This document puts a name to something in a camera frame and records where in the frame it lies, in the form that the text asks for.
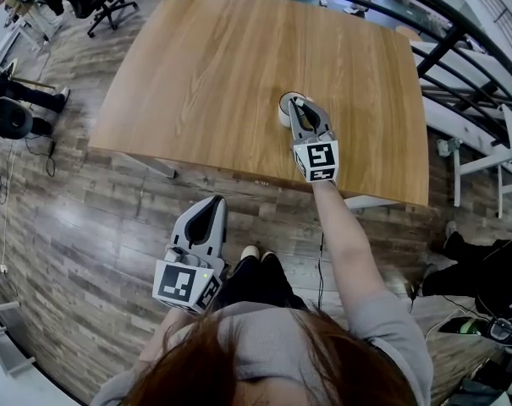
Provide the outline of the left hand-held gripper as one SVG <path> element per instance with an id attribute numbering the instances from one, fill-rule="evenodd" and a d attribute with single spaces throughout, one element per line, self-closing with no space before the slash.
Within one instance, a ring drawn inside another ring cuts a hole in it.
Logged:
<path id="1" fill-rule="evenodd" d="M 154 299 L 191 314 L 209 310 L 229 270 L 229 264 L 219 258 L 227 215 L 225 199 L 215 195 L 195 203 L 177 219 L 172 231 L 174 246 L 169 244 L 164 258 L 156 263 Z"/>

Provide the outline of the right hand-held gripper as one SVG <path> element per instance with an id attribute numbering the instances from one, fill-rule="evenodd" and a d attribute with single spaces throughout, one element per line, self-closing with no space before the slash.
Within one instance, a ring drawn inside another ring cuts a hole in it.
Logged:
<path id="1" fill-rule="evenodd" d="M 335 184 L 339 171 L 339 143 L 331 131 L 328 113 L 309 99 L 305 99 L 301 107 L 291 99 L 289 116 L 294 139 L 292 152 L 305 181 Z"/>

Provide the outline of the white mug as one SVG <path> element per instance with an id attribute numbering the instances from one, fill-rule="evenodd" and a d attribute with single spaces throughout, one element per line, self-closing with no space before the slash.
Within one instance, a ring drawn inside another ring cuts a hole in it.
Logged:
<path id="1" fill-rule="evenodd" d="M 306 97 L 299 92 L 291 91 L 283 94 L 278 104 L 278 120 L 286 128 L 291 128 L 290 116 L 289 116 L 289 101 L 299 97 L 302 100 L 310 100 L 310 97 Z"/>

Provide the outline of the person's left forearm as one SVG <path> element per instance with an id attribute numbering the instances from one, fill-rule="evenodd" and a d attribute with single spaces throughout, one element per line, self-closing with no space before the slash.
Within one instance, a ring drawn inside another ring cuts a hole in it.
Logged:
<path id="1" fill-rule="evenodd" d="M 143 364 L 149 364 L 158 359 L 165 348 L 166 335 L 176 333 L 181 328 L 193 323 L 194 320 L 194 316 L 187 311 L 171 308 L 152 335 L 151 340 L 141 351 L 139 361 Z"/>

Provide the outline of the person's right forearm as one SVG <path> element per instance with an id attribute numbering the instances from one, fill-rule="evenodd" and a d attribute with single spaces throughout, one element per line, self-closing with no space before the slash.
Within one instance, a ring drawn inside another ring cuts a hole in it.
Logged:
<path id="1" fill-rule="evenodd" d="M 317 212 L 333 264 L 333 275 L 344 310 L 385 292 L 366 233 L 329 181 L 312 185 Z"/>

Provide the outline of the person's black trousers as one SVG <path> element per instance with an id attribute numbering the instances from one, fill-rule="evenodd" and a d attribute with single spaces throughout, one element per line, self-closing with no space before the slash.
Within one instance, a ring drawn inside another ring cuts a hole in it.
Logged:
<path id="1" fill-rule="evenodd" d="M 213 309 L 221 310 L 240 302 L 308 309 L 294 293 L 278 257 L 263 263 L 255 259 L 240 261 L 213 300 Z"/>

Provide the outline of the white table leg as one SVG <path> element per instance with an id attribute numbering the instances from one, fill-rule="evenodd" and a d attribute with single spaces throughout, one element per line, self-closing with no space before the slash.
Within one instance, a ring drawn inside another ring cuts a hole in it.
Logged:
<path id="1" fill-rule="evenodd" d="M 176 170 L 172 167 L 168 166 L 164 162 L 156 159 L 156 158 L 150 158 L 148 160 L 148 166 L 160 174 L 166 176 L 167 178 L 175 178 L 176 177 Z"/>
<path id="2" fill-rule="evenodd" d="M 388 206 L 397 204 L 397 201 L 378 198 L 369 195 L 359 195 L 344 200 L 344 203 L 351 210 L 360 210 L 378 206 Z"/>

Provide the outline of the person's grey top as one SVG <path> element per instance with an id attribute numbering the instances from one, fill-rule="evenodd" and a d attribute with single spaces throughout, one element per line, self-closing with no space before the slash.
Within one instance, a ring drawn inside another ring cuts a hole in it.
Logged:
<path id="1" fill-rule="evenodd" d="M 315 390 L 317 399 L 326 401 L 306 351 L 306 336 L 296 320 L 301 315 L 298 310 L 244 301 L 218 314 L 222 318 L 220 340 L 225 340 L 229 327 L 240 329 L 236 364 L 240 380 L 278 377 L 305 381 Z M 381 291 L 349 306 L 346 318 L 350 334 L 396 364 L 418 406 L 430 406 L 432 361 L 421 329 L 405 304 L 395 294 Z"/>

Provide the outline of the white grey power box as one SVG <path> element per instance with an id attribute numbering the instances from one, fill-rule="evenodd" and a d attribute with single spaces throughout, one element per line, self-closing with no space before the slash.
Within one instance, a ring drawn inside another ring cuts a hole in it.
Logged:
<path id="1" fill-rule="evenodd" d="M 452 138 L 449 140 L 438 139 L 437 140 L 437 152 L 440 157 L 452 156 L 458 151 L 462 145 L 463 140 L 458 138 Z"/>

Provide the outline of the wooden table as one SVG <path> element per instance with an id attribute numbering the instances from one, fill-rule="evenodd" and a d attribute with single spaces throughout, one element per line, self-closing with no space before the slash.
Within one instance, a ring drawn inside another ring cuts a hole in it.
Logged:
<path id="1" fill-rule="evenodd" d="M 361 2 L 361 0 L 340 1 Z M 504 145 L 510 148 L 511 125 L 501 123 L 489 112 L 491 110 L 503 112 L 506 107 L 509 107 L 512 112 L 511 89 L 497 78 L 496 72 L 491 70 L 487 63 L 477 62 L 466 51 L 459 48 L 458 43 L 464 36 L 471 37 L 482 46 L 485 51 L 484 55 L 494 58 L 497 66 L 512 79 L 511 60 L 487 35 L 444 1 L 414 1 L 424 4 L 429 9 L 434 9 L 438 15 L 442 15 L 449 21 L 451 26 L 443 34 L 435 33 L 428 26 L 414 21 L 394 9 L 369 2 L 366 2 L 365 5 L 390 19 L 404 22 L 407 26 L 432 38 L 434 48 L 430 52 L 424 52 L 416 46 L 412 47 L 412 52 L 421 57 L 421 61 L 416 65 L 418 77 L 429 83 L 427 88 L 421 89 L 425 98 L 487 132 L 493 137 L 492 146 Z"/>

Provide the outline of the black rounded device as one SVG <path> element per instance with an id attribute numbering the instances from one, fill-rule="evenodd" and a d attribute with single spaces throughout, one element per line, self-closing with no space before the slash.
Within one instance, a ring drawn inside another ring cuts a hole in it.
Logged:
<path id="1" fill-rule="evenodd" d="M 31 130 L 31 112 L 19 102 L 0 97 L 0 137 L 9 140 L 23 139 Z"/>

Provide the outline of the black green device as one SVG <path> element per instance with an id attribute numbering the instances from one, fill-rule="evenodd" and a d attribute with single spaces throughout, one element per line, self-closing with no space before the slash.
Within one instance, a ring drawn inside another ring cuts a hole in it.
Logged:
<path id="1" fill-rule="evenodd" d="M 458 335 L 477 335 L 512 348 L 512 318 L 455 317 L 444 322 L 438 332 Z"/>

